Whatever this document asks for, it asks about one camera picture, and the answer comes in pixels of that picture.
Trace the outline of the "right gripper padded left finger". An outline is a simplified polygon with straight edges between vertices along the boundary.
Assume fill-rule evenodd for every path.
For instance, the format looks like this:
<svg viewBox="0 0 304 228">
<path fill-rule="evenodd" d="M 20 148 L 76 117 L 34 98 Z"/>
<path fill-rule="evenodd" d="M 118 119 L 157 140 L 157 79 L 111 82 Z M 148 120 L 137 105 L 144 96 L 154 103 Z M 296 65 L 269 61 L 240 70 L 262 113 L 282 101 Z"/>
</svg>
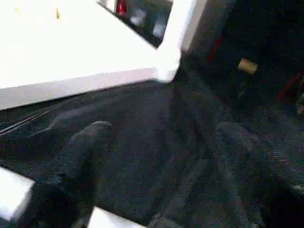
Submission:
<svg viewBox="0 0 304 228">
<path fill-rule="evenodd" d="M 85 228 L 95 205 L 98 166 L 112 126 L 96 121 L 74 134 L 31 188 L 30 228 Z"/>
</svg>

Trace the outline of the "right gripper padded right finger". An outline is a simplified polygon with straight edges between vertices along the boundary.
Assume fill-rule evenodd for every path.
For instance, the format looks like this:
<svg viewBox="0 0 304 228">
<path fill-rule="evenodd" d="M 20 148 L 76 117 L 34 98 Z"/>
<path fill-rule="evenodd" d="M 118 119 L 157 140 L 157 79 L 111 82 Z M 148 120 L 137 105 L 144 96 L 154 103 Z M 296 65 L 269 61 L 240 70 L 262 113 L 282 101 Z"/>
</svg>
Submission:
<svg viewBox="0 0 304 228">
<path fill-rule="evenodd" d="M 304 225 L 304 142 L 269 141 L 233 122 L 215 130 L 219 167 L 240 228 Z"/>
</svg>

